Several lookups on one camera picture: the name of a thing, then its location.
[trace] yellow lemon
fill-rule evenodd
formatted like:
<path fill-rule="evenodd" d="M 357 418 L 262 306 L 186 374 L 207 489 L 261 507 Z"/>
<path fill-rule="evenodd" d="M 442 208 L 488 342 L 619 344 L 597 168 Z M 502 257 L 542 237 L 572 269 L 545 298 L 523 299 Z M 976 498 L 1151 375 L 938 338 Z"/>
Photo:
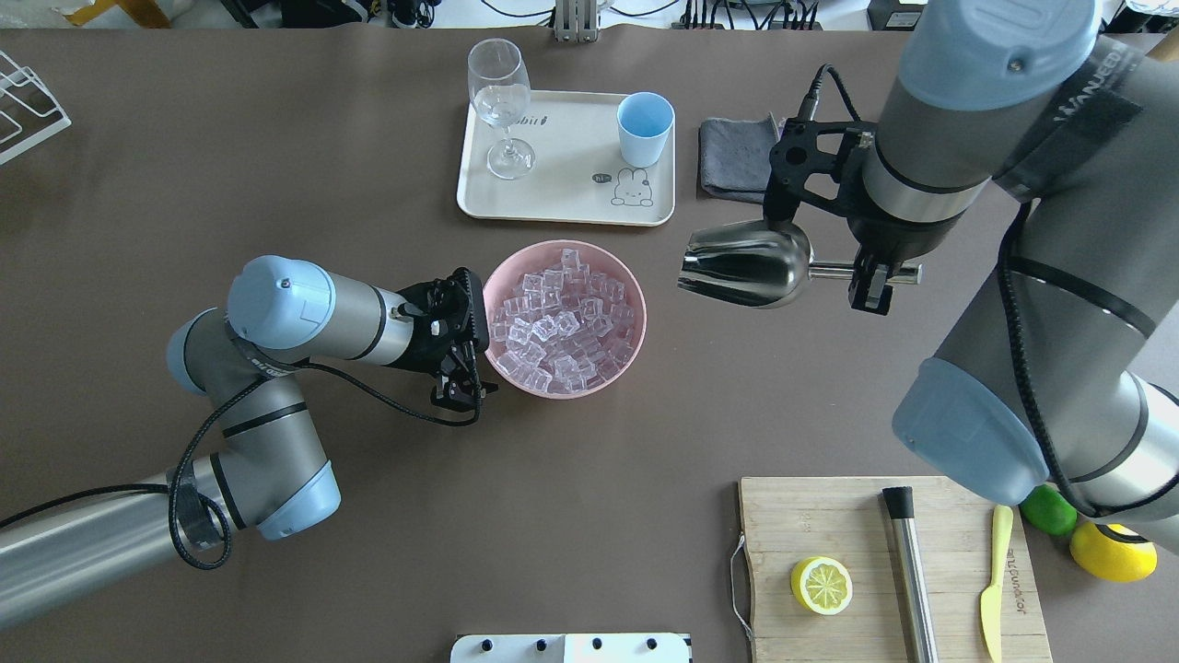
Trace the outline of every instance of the yellow lemon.
<path fill-rule="evenodd" d="M 1109 525 L 1120 534 L 1133 536 L 1134 532 L 1121 525 Z M 1159 553 L 1154 544 L 1127 544 L 1115 541 L 1101 533 L 1093 523 L 1085 523 L 1073 532 L 1068 543 L 1073 559 L 1089 573 L 1102 580 L 1114 583 L 1133 583 L 1154 572 L 1159 564 Z"/>
<path fill-rule="evenodd" d="M 830 557 L 808 557 L 791 571 L 790 589 L 806 610 L 838 615 L 851 603 L 851 573 Z"/>

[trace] yellow knife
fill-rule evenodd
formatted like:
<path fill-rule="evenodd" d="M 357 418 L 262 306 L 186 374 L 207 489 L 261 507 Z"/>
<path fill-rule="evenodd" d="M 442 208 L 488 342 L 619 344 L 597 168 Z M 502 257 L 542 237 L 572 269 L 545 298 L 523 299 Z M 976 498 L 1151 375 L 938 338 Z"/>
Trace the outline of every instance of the yellow knife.
<path fill-rule="evenodd" d="M 990 585 L 979 596 L 982 613 L 982 639 L 995 663 L 1003 663 L 1003 644 L 999 639 L 999 613 L 1003 606 L 1003 566 L 1007 546 L 1012 543 L 1012 507 L 996 505 L 990 521 Z"/>

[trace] blue cup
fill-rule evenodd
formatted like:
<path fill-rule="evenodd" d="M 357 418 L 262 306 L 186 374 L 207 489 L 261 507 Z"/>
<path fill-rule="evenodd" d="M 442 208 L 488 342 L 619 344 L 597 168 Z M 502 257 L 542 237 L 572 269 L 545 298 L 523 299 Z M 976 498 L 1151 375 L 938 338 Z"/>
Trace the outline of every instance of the blue cup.
<path fill-rule="evenodd" d="M 618 144 L 623 159 L 634 168 L 659 160 L 667 134 L 676 126 L 676 111 L 654 92 L 635 92 L 618 105 Z"/>

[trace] cartoon rabbit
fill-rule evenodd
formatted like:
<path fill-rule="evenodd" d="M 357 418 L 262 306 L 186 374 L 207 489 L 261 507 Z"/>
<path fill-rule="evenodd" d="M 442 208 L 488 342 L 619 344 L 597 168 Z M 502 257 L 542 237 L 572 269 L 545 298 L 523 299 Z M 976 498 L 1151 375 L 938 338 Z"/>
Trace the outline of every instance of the cartoon rabbit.
<path fill-rule="evenodd" d="M 612 205 L 627 205 L 632 208 L 650 208 L 654 205 L 651 199 L 651 180 L 647 179 L 647 171 L 641 168 L 624 168 L 618 171 L 618 185 L 614 186 L 614 198 Z"/>

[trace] light blue joint cap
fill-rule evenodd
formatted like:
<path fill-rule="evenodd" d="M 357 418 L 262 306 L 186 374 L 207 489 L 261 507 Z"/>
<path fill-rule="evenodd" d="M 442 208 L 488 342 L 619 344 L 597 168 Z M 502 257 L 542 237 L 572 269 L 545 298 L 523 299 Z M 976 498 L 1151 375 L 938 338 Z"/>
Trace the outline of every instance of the light blue joint cap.
<path fill-rule="evenodd" d="M 336 285 L 320 265 L 279 256 L 250 261 L 229 289 L 229 323 L 239 336 L 276 350 L 302 346 L 336 308 Z"/>
<path fill-rule="evenodd" d="M 901 84 L 950 111 L 1014 106 L 1080 68 L 1100 24 L 1096 0 L 930 0 L 904 47 Z"/>
<path fill-rule="evenodd" d="M 1048 478 L 1035 438 L 973 375 L 937 357 L 893 415 L 893 433 L 947 477 L 990 501 L 1016 505 Z"/>
<path fill-rule="evenodd" d="M 189 367 L 184 362 L 184 343 L 189 340 L 189 332 L 192 330 L 192 326 L 211 310 L 213 309 L 209 308 L 200 311 L 192 320 L 185 322 L 179 329 L 173 332 L 172 337 L 167 340 L 167 350 L 164 354 L 164 357 L 167 360 L 167 372 L 172 374 L 172 379 L 179 382 L 186 392 L 191 392 L 198 396 L 205 395 L 205 390 L 198 387 L 192 381 L 192 376 L 189 375 Z"/>
<path fill-rule="evenodd" d="M 320 523 L 337 508 L 340 486 L 336 485 L 336 475 L 331 472 L 329 460 L 286 504 L 258 523 L 258 531 L 268 541 L 277 541 Z"/>

